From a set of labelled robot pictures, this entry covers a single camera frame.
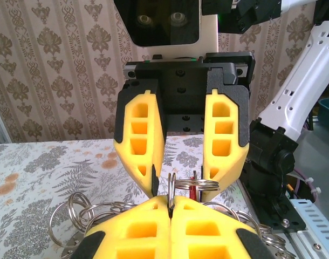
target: orange flower print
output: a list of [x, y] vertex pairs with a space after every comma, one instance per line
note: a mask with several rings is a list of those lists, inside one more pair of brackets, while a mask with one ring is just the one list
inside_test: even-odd
[[0, 186], [0, 196], [11, 193], [15, 187], [16, 187], [15, 182], [7, 182], [6, 184], [1, 185]]
[[5, 182], [14, 182], [17, 180], [18, 176], [19, 176], [18, 173], [10, 174], [7, 177], [5, 177]]
[[116, 165], [117, 165], [116, 160], [108, 159], [102, 163], [101, 167], [103, 169], [112, 169], [112, 168], [116, 167]]
[[117, 155], [117, 153], [116, 152], [110, 152], [110, 154], [108, 154], [108, 158], [110, 158], [110, 159], [114, 159], [114, 158], [116, 158], [118, 155]]
[[13, 203], [13, 199], [8, 199], [7, 201], [5, 201], [5, 205], [10, 205]]

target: metal ring pile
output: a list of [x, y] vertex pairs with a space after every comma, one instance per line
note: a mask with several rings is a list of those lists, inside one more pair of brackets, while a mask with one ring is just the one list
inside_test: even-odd
[[[174, 196], [175, 196], [175, 189], [183, 189], [183, 190], [190, 190], [190, 187], [196, 187], [196, 190], [204, 190], [204, 191], [215, 191], [219, 190], [218, 182], [211, 181], [211, 180], [200, 180], [200, 179], [184, 179], [184, 180], [177, 180], [175, 173], [173, 175], [168, 175], [168, 208], [173, 209], [174, 204]], [[73, 207], [74, 204], [80, 205], [83, 209], [80, 212], [76, 212], [75, 208]], [[203, 203], [205, 206], [220, 206], [227, 211], [229, 215], [231, 215], [235, 220], [243, 222], [243, 223], [251, 223], [251, 226], [256, 231], [258, 236], [261, 240], [272, 247], [278, 249], [276, 255], [283, 259], [294, 259], [296, 256], [289, 252], [285, 248], [286, 241], [272, 233], [272, 228], [263, 224], [258, 224], [249, 214], [243, 211], [235, 211], [233, 209], [228, 208], [226, 205], [219, 203], [219, 202], [206, 202]], [[127, 202], [104, 202], [97, 205], [92, 205], [89, 199], [82, 193], [73, 193], [70, 195], [69, 199], [60, 204], [51, 215], [49, 224], [48, 224], [48, 231], [50, 238], [53, 240], [55, 244], [63, 248], [74, 248], [79, 245], [79, 243], [75, 243], [74, 245], [67, 246], [60, 242], [54, 235], [52, 230], [52, 221], [57, 213], [58, 210], [67, 206], [68, 215], [72, 224], [77, 228], [77, 230], [81, 233], [84, 233], [84, 236], [87, 232], [91, 229], [91, 227], [96, 223], [97, 220], [101, 219], [102, 217], [109, 216], [109, 215], [117, 215], [122, 212], [125, 212], [129, 209], [132, 209], [137, 206], [137, 204], [127, 203]], [[96, 214], [97, 208], [100, 207], [107, 207], [109, 206], [109, 211]], [[61, 259], [69, 258], [70, 254], [62, 257]]]

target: tablecloth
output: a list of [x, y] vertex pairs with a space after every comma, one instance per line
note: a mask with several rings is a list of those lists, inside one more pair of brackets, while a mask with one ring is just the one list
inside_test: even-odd
[[[159, 194], [167, 194], [167, 176], [188, 179], [201, 171], [203, 136], [168, 137]], [[47, 224], [55, 208], [73, 192], [96, 204], [142, 203], [148, 197], [126, 173], [113, 140], [85, 140], [0, 145], [0, 258], [60, 258]], [[177, 195], [188, 196], [183, 190]], [[240, 188], [229, 186], [214, 201], [248, 211]], [[57, 238], [66, 243], [77, 230], [60, 210], [53, 221]]]

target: blue container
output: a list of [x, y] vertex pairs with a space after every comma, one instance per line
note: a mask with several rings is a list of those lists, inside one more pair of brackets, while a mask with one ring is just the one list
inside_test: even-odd
[[318, 112], [319, 123], [329, 128], [329, 98], [319, 101], [320, 107]]

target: damask wallpaper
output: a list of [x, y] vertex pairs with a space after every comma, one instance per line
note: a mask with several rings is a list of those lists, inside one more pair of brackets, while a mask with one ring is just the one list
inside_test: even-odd
[[[252, 51], [256, 116], [293, 68], [314, 4], [221, 34], [220, 51]], [[122, 66], [149, 59], [132, 44], [112, 0], [0, 0], [0, 115], [13, 142], [113, 136]]]

